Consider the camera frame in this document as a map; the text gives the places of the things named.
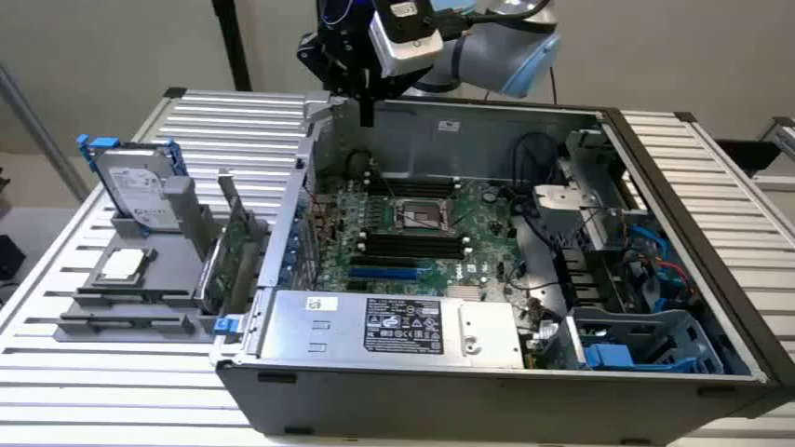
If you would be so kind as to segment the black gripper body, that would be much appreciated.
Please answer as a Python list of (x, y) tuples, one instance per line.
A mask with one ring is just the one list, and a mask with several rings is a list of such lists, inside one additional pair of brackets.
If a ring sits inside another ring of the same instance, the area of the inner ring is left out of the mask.
[(370, 27), (375, 2), (371, 0), (317, 1), (314, 73), (349, 73), (359, 70), (381, 74), (381, 63), (371, 42)]

